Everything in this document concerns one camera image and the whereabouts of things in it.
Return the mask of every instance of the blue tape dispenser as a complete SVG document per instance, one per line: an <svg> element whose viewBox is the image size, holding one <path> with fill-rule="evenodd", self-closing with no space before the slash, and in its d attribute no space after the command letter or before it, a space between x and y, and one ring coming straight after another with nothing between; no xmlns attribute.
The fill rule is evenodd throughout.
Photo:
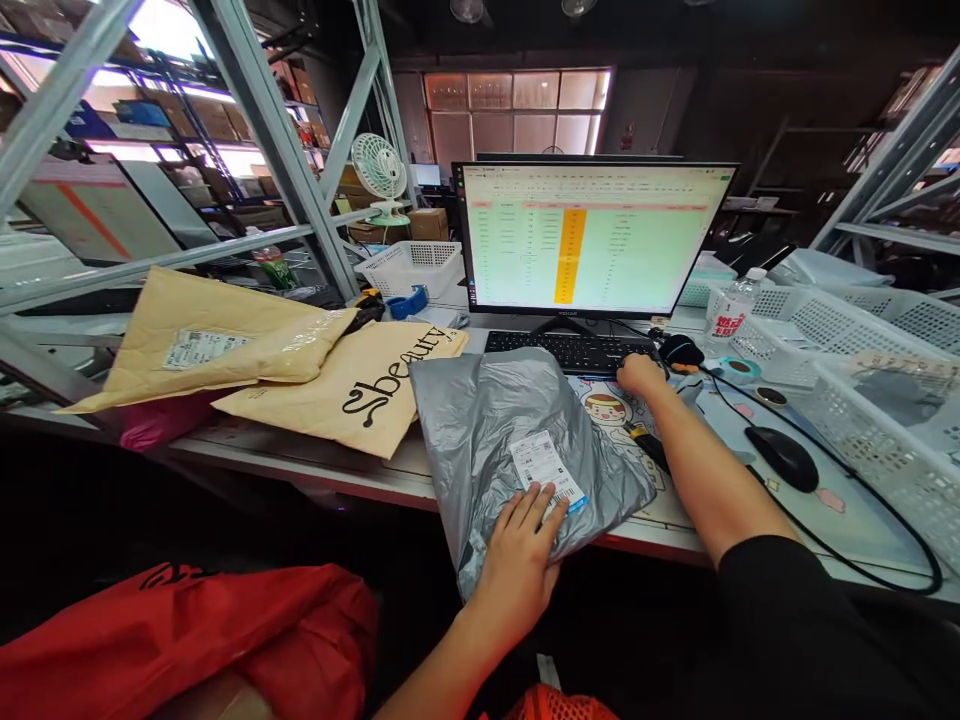
<svg viewBox="0 0 960 720"><path fill-rule="evenodd" d="M427 288L414 285L413 295L408 298L390 298L386 301L394 320L404 320L408 315L416 315L427 306Z"/></svg>

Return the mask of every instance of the computer mouse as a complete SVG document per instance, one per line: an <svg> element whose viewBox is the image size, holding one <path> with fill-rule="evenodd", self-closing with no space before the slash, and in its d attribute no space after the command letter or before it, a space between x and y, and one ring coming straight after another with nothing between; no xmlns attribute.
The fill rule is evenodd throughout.
<svg viewBox="0 0 960 720"><path fill-rule="evenodd" d="M786 433L773 428L748 427L747 439L787 485L800 492L813 492L820 473L810 453Z"/></svg>

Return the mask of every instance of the yellow mailer bag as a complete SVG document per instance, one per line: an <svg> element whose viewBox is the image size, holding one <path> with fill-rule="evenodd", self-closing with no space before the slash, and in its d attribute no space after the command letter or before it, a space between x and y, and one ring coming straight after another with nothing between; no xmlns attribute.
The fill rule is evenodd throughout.
<svg viewBox="0 0 960 720"><path fill-rule="evenodd" d="M466 343L462 330L371 322L337 343L315 380L244 388L213 406L389 460L417 412L408 363L458 357Z"/></svg>
<svg viewBox="0 0 960 720"><path fill-rule="evenodd" d="M307 382L356 314L154 267L103 391L59 412L99 412L261 380Z"/></svg>

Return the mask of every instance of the black sleeve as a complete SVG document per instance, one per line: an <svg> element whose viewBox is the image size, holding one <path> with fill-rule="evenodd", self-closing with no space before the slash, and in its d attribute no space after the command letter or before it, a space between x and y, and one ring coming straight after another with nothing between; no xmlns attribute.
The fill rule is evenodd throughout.
<svg viewBox="0 0 960 720"><path fill-rule="evenodd" d="M746 540L721 559L719 582L745 680L766 705L761 714L930 716L881 638L803 545Z"/></svg>

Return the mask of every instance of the spreadsheet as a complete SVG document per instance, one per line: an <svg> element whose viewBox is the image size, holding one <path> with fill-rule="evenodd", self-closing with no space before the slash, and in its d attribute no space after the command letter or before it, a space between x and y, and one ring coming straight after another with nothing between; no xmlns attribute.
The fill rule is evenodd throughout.
<svg viewBox="0 0 960 720"><path fill-rule="evenodd" d="M669 312L734 168L463 168L477 305Z"/></svg>

